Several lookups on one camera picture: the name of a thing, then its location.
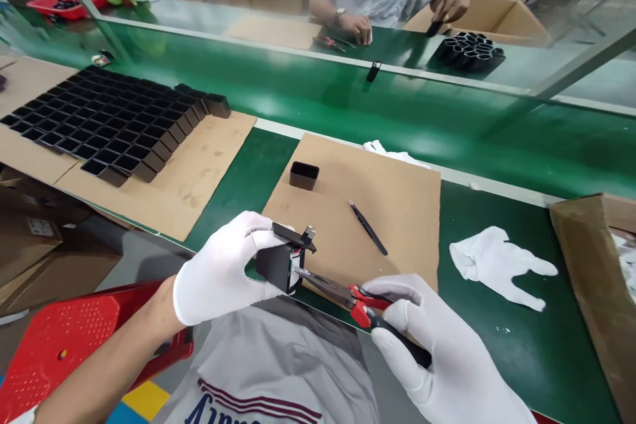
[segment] man's left hand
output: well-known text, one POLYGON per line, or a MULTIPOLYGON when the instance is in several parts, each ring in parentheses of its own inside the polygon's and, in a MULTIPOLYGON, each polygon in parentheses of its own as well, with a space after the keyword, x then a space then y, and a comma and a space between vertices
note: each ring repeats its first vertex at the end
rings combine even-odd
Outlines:
POLYGON ((464 16, 469 4, 470 0, 439 0, 433 21, 443 21, 444 23, 457 21, 464 16))

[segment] man's right hand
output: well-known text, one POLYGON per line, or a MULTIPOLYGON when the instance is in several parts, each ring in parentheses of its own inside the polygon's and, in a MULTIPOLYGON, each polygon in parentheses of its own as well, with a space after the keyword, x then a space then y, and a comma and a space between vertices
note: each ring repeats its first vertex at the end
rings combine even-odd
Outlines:
POLYGON ((338 25, 349 33, 353 33, 358 44, 369 46, 371 44, 371 22, 366 15, 350 15, 343 13, 338 19, 338 25))
POLYGON ((433 355, 426 370, 389 331, 371 332, 389 368, 431 424, 536 424, 504 382, 481 338, 422 277, 379 277, 362 289, 393 300, 384 319, 433 355))

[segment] red pliers handle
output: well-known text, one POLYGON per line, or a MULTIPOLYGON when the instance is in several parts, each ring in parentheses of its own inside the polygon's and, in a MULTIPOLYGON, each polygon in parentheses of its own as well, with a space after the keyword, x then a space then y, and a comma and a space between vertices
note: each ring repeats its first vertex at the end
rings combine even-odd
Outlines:
POLYGON ((409 340, 372 310, 372 308, 382 311, 386 310, 393 304, 391 300, 382 296, 372 295, 371 293, 361 290, 357 285, 351 285, 349 290, 351 290, 351 293, 356 298, 356 304, 351 309, 351 317, 360 327, 371 329, 384 328, 401 341, 411 355, 413 355, 416 363, 424 368, 428 368, 431 365, 433 357, 430 352, 409 340))
POLYGON ((323 46, 325 48, 330 48, 332 50, 338 50, 339 52, 344 52, 345 51, 344 48, 342 48, 341 46, 338 46, 336 44, 335 40, 332 40, 328 36, 318 35, 313 40, 314 40, 315 43, 317 43, 318 45, 323 46))

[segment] gray floor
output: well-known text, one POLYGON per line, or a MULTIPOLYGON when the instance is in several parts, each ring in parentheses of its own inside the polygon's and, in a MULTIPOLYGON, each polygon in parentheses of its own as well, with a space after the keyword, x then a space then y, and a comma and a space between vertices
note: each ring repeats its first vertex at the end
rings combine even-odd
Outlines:
MULTIPOLYGON (((94 216, 80 227, 90 230, 123 255, 98 290, 144 280, 167 278, 177 273, 190 257, 190 253, 178 245, 147 233, 124 230, 100 216, 94 216)), ((198 352, 209 330, 208 323, 195 327, 194 354, 198 352)), ((358 331, 358 338, 362 343, 362 351, 373 382, 381 422, 426 423, 427 421, 411 403, 387 367, 370 336, 358 331)), ((154 383, 168 392, 173 392, 189 368, 190 361, 191 359, 175 364, 155 377, 154 383)))

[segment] pliers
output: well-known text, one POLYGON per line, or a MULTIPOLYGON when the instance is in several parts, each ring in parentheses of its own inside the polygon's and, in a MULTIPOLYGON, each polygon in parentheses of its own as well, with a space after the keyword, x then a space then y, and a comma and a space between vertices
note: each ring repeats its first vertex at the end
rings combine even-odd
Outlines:
POLYGON ((336 45, 335 40, 332 40, 328 36, 323 36, 323 35, 314 36, 313 42, 318 46, 322 46, 323 48, 338 50, 339 52, 343 52, 343 53, 345 52, 344 48, 336 45))
POLYGON ((361 328, 374 329, 384 328, 391 332, 406 349, 413 355, 416 363, 424 368, 428 368, 432 363, 431 353, 421 348, 418 344, 409 340, 397 329, 393 328, 384 318, 379 316, 372 308, 385 310, 393 301, 382 296, 374 295, 364 291, 357 285, 345 287, 338 282, 314 274, 300 267, 293 268, 304 280, 315 286, 321 293, 332 299, 339 305, 343 305, 350 310, 351 317, 361 328))

